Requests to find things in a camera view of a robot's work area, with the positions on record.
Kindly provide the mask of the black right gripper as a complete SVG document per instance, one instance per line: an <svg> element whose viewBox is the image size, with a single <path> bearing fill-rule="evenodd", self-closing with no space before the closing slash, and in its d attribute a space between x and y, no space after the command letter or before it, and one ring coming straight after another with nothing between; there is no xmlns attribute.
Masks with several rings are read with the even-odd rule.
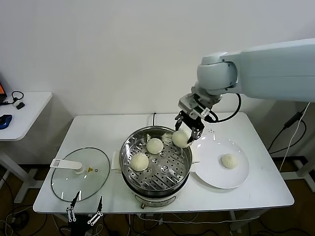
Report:
<svg viewBox="0 0 315 236"><path fill-rule="evenodd" d="M185 112L179 112L178 115L175 117L175 121L175 131L178 131L180 129L182 122L190 128L191 135L187 141L187 144L191 144L201 137L202 130L204 129L204 124L199 116L197 116L197 118L191 118Z"/></svg>

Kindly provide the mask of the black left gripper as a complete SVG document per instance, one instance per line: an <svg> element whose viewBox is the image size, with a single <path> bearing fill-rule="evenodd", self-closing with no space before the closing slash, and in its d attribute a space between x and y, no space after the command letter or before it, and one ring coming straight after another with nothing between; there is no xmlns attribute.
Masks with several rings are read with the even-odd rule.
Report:
<svg viewBox="0 0 315 236"><path fill-rule="evenodd" d="M88 215L74 213L74 207L80 196L79 190L76 196L72 199L70 205L66 208L68 226L70 228L70 236L85 236L86 232L96 224L96 222L103 216L102 213L102 196L100 196L96 213L90 217Z"/></svg>

